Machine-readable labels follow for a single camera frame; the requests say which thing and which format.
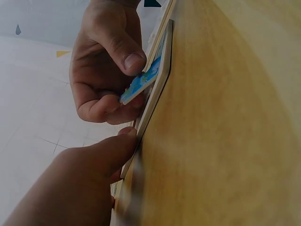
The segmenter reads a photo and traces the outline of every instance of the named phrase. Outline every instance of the floor tile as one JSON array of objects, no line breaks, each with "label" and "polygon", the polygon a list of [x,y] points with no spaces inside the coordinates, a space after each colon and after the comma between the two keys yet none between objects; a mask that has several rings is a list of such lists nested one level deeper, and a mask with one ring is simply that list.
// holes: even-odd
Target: floor tile
[{"label": "floor tile", "polygon": [[82,147],[85,142],[85,137],[65,131],[58,141],[58,145],[71,148]]}]

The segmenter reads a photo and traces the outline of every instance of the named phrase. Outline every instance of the card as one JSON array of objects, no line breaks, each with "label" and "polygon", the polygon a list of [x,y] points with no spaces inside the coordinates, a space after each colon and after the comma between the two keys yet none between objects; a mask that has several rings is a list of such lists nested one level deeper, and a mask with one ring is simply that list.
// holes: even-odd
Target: card
[{"label": "card", "polygon": [[149,70],[147,72],[142,72],[132,81],[130,87],[124,92],[120,97],[120,102],[127,105],[136,96],[142,93],[146,88],[153,84],[156,80],[159,68],[161,65],[162,49],[165,40],[165,35],[159,44],[158,50],[156,52],[155,60],[152,62]]}]

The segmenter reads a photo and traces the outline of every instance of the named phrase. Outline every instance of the light wood grain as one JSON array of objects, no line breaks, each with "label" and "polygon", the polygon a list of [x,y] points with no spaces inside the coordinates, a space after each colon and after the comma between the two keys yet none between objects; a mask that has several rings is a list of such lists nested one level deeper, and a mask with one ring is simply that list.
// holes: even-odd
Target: light wood grain
[{"label": "light wood grain", "polygon": [[301,225],[301,3],[178,4],[171,74],[118,223]]}]

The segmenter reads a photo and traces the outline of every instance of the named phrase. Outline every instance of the finger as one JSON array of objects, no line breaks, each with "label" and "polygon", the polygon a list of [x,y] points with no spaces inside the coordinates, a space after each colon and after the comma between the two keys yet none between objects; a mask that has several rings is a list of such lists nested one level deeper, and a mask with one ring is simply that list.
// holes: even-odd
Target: finger
[{"label": "finger", "polygon": [[118,125],[137,119],[141,113],[143,103],[143,95],[138,95],[127,105],[121,105],[120,108],[109,114],[107,117],[107,122],[111,125]]},{"label": "finger", "polygon": [[115,198],[111,195],[112,209],[115,208]]},{"label": "finger", "polygon": [[126,75],[134,76],[142,71],[146,56],[142,48],[117,23],[101,20],[96,24],[92,39],[100,43]]},{"label": "finger", "polygon": [[79,117],[85,121],[105,122],[108,116],[120,108],[119,96],[109,94],[101,97],[86,84],[72,84],[72,92]]},{"label": "finger", "polygon": [[119,169],[117,172],[115,172],[111,177],[110,177],[110,184],[114,184],[118,181],[121,180],[120,175],[121,175],[121,170]]},{"label": "finger", "polygon": [[105,164],[101,164],[101,168],[107,178],[111,178],[134,154],[136,134],[134,128],[126,127],[118,136],[110,137],[90,147],[95,156],[98,156],[101,150],[101,162],[105,161]]}]

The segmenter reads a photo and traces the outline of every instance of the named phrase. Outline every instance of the hand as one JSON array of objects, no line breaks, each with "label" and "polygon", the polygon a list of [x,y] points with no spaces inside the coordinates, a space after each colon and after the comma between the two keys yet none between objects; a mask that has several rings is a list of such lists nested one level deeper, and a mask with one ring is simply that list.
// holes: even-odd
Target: hand
[{"label": "hand", "polygon": [[109,225],[110,184],[120,180],[135,146],[136,130],[128,127],[96,145],[63,151],[4,225]]},{"label": "hand", "polygon": [[91,1],[73,48],[70,83],[78,115],[85,121],[129,122],[138,117],[143,105],[142,96],[128,105],[119,103],[133,76],[144,68],[146,56],[137,4],[116,2]]}]

